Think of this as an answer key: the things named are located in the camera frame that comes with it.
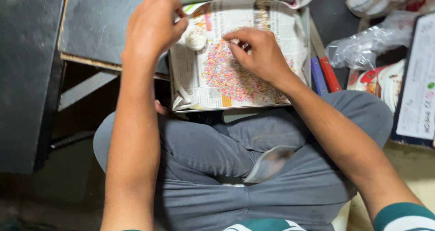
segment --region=hand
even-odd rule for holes
[[[177,23],[174,23],[174,12],[181,17]],[[150,58],[157,60],[180,39],[187,26],[188,20],[179,1],[144,0],[128,21],[125,48],[121,54],[123,65],[133,62],[136,67],[143,68]]]
[[[239,39],[238,45],[229,42],[234,58],[245,69],[274,87],[277,87],[277,83],[289,75],[297,77],[288,67],[273,32],[244,28],[228,33],[222,38],[226,41]],[[246,43],[248,46],[243,50],[241,47]],[[251,55],[247,54],[248,50],[252,50]]]

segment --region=person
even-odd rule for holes
[[[166,111],[155,101],[156,62],[187,25],[177,0],[144,0],[130,17],[116,114],[94,138],[106,171],[102,231],[153,230],[155,216],[167,230],[332,231],[331,221],[357,190],[375,230],[435,230],[434,214],[381,150],[392,128],[389,108],[358,91],[319,97],[291,72],[271,32],[242,29],[223,39],[245,69],[292,106],[225,130],[157,114]],[[216,180],[245,178],[277,145],[295,153],[272,179],[245,187]]]

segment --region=clear plastic bag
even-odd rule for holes
[[[385,20],[351,37],[330,43],[325,53],[335,68],[349,67],[354,70],[376,68],[376,58],[399,46],[409,47],[415,12],[391,12]]]

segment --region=blue knife handle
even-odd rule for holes
[[[322,96],[328,94],[328,87],[326,87],[325,79],[320,69],[319,59],[317,57],[311,58],[311,73],[313,74],[314,83],[316,84],[317,94]]]

